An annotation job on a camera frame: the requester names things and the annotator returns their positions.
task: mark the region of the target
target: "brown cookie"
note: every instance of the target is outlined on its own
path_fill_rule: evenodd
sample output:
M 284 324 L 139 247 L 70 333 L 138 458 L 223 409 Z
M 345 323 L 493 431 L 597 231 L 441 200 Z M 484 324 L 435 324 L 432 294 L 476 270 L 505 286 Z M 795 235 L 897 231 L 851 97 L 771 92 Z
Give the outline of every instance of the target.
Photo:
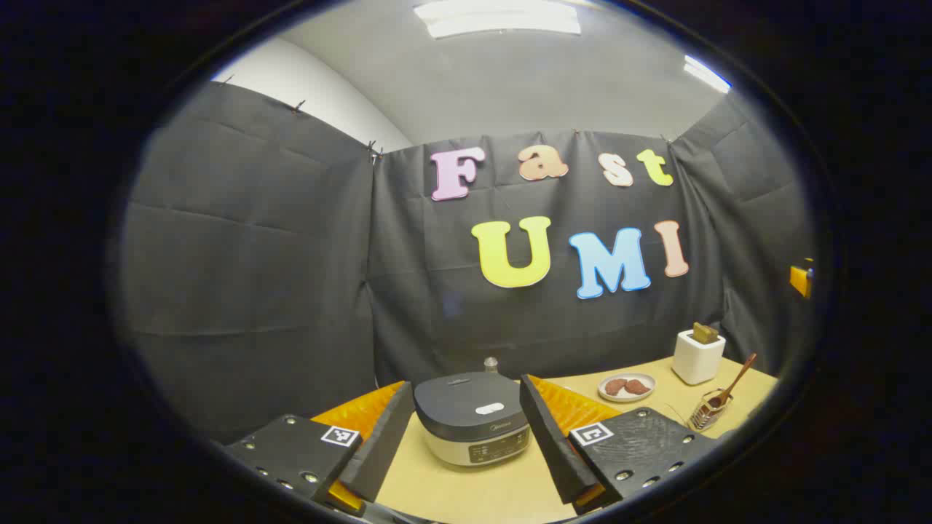
M 624 390 L 631 394 L 644 394 L 650 391 L 651 388 L 645 386 L 640 380 L 634 379 L 627 381 L 624 385 Z
M 605 384 L 605 393 L 611 396 L 617 396 L 618 392 L 622 390 L 626 383 L 627 380 L 625 379 L 609 380 L 609 383 Z

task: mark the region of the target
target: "white plate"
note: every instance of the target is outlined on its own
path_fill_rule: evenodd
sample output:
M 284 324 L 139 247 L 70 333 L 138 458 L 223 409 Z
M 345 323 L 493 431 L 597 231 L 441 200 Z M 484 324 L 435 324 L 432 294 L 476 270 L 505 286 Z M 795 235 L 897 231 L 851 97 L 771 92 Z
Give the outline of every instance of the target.
M 633 394 L 625 391 L 624 388 L 622 388 L 622 390 L 618 392 L 618 396 L 612 396 L 608 393 L 605 393 L 605 385 L 609 383 L 609 380 L 615 379 L 638 379 L 642 384 L 651 388 L 651 390 L 643 394 Z M 618 375 L 612 375 L 611 377 L 602 380 L 602 382 L 598 385 L 598 394 L 605 400 L 611 400 L 611 402 L 636 402 L 642 398 L 647 398 L 647 396 L 653 393 L 653 390 L 655 389 L 657 389 L 657 381 L 654 380 L 650 375 L 645 375 L 644 373 L 619 373 Z

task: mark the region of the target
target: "utensil holder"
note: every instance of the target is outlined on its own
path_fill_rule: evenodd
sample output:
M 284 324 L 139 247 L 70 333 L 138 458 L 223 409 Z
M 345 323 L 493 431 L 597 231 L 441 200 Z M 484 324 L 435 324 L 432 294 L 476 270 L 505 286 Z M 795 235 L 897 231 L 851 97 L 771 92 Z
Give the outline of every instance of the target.
M 693 429 L 698 432 L 702 432 L 712 427 L 712 424 L 721 418 L 721 414 L 724 413 L 725 409 L 731 405 L 732 401 L 734 400 L 734 396 L 730 394 L 728 395 L 728 398 L 725 399 L 725 403 L 719 407 L 712 407 L 712 405 L 709 404 L 709 400 L 719 396 L 722 391 L 724 390 L 718 388 L 702 395 L 702 399 L 700 399 L 699 405 L 696 406 L 696 409 L 690 416 L 690 425 Z

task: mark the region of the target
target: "ceiling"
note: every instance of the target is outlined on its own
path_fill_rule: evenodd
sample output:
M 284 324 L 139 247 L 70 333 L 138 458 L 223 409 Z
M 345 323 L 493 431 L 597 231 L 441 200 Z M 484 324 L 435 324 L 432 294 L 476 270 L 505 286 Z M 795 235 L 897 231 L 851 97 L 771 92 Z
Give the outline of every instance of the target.
M 723 96 L 683 71 L 684 52 L 634 14 L 576 6 L 582 35 L 430 37 L 423 0 L 353 0 L 282 37 L 345 77 L 417 144 L 576 128 L 674 139 Z

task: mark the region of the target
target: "foam letter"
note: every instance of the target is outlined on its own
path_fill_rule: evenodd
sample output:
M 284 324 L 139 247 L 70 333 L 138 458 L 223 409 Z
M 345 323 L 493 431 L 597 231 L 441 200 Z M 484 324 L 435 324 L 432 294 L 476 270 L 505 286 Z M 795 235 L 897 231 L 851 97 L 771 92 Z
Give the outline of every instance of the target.
M 473 159 L 486 159 L 486 152 L 482 150 L 482 147 L 470 147 L 431 155 L 431 160 L 437 164 L 437 188 L 431 194 L 431 198 L 440 201 L 465 197 L 469 193 L 469 188 L 461 185 L 459 178 L 463 177 L 466 182 L 475 180 Z
M 618 290 L 622 269 L 624 291 L 644 289 L 651 285 L 640 253 L 640 229 L 619 229 L 612 253 L 605 249 L 605 244 L 595 233 L 577 233 L 569 237 L 569 245 L 579 252 L 582 287 L 576 291 L 576 296 L 583 300 L 602 296 L 603 289 L 596 280 L 596 272 L 612 293 Z
M 666 164 L 666 160 L 663 157 L 658 157 L 653 154 L 653 151 L 650 149 L 645 149 L 637 155 L 637 159 L 644 162 L 644 167 L 647 168 L 647 174 L 651 176 L 651 180 L 658 186 L 669 186 L 673 184 L 673 177 L 664 172 L 664 168 L 660 167 Z
M 683 249 L 679 246 L 679 224 L 675 220 L 665 220 L 653 225 L 653 228 L 660 233 L 660 238 L 664 241 L 664 251 L 666 251 L 666 269 L 664 274 L 670 277 L 685 275 L 690 270 L 689 264 L 683 260 Z
M 532 145 L 518 153 L 521 167 L 518 172 L 525 180 L 554 178 L 569 172 L 569 166 L 560 159 L 560 153 L 549 145 Z
M 507 222 L 483 222 L 473 226 L 473 236 L 479 239 L 479 265 L 482 274 L 498 287 L 525 287 L 538 283 L 550 270 L 550 245 L 547 244 L 546 216 L 529 216 L 518 222 L 528 232 L 530 264 L 526 268 L 513 268 L 508 262 L 505 233 L 511 230 Z
M 605 171 L 605 179 L 613 186 L 627 187 L 634 183 L 631 172 L 624 168 L 624 160 L 612 153 L 602 153 L 598 156 L 598 163 Z

